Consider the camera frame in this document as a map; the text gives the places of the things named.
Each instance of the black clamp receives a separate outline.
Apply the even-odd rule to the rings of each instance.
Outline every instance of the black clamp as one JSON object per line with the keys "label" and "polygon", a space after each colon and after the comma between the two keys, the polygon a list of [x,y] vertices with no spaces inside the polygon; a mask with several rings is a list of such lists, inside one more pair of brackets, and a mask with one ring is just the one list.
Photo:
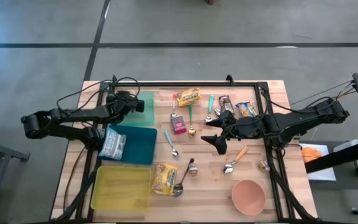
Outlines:
{"label": "black clamp", "polygon": [[233,77],[231,77],[231,75],[227,75],[226,81],[229,81],[231,86],[236,85],[236,83],[234,82]]}

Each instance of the blue snack package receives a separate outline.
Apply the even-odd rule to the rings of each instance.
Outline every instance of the blue snack package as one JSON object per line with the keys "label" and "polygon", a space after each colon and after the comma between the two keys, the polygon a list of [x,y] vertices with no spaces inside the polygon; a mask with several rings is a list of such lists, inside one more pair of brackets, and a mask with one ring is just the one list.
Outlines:
{"label": "blue snack package", "polygon": [[123,134],[118,134],[115,130],[108,127],[106,129],[106,138],[103,143],[103,148],[99,153],[99,157],[107,157],[110,159],[120,160],[127,137]]}
{"label": "blue snack package", "polygon": [[251,102],[243,102],[236,104],[236,107],[240,109],[243,116],[250,116],[255,119],[257,116],[255,108],[251,105]]}

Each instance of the spoon with orange handle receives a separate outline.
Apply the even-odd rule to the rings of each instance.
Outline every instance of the spoon with orange handle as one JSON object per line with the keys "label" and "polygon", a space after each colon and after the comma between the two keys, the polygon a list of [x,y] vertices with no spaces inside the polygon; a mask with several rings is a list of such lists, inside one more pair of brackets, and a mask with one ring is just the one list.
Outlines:
{"label": "spoon with orange handle", "polygon": [[248,151],[248,146],[245,146],[236,158],[229,164],[224,165],[223,173],[230,174],[233,171],[233,165]]}

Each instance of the floor tile line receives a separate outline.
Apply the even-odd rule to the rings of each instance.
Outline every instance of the floor tile line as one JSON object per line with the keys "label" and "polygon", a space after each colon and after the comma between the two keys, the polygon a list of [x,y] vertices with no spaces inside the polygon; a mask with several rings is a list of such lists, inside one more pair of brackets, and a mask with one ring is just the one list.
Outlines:
{"label": "floor tile line", "polygon": [[92,69],[94,65],[94,61],[96,60],[96,54],[98,53],[98,44],[100,43],[100,39],[103,32],[104,23],[106,22],[107,14],[109,11],[110,0],[104,0],[102,13],[100,15],[98,29],[96,29],[96,35],[94,37],[93,46],[91,50],[91,54],[89,55],[88,64],[86,65],[84,81],[89,81],[91,79]]}
{"label": "floor tile line", "polygon": [[42,44],[15,44],[6,43],[0,44],[0,48],[12,49],[38,49],[38,48],[92,48],[89,60],[92,61],[96,57],[97,49],[152,49],[152,48],[348,48],[358,47],[358,42],[322,42],[322,43],[285,43],[285,42],[271,42],[271,43],[256,43],[256,42],[175,42],[175,43],[42,43]]}

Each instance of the yellow snack bag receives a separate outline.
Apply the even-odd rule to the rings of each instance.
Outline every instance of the yellow snack bag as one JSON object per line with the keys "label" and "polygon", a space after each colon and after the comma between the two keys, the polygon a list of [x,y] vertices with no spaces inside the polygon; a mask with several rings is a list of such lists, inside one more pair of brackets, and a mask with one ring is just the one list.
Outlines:
{"label": "yellow snack bag", "polygon": [[178,167],[167,163],[157,164],[152,190],[157,194],[173,195]]}
{"label": "yellow snack bag", "polygon": [[178,93],[179,106],[190,105],[201,99],[200,91],[197,89],[186,90],[183,93]]}

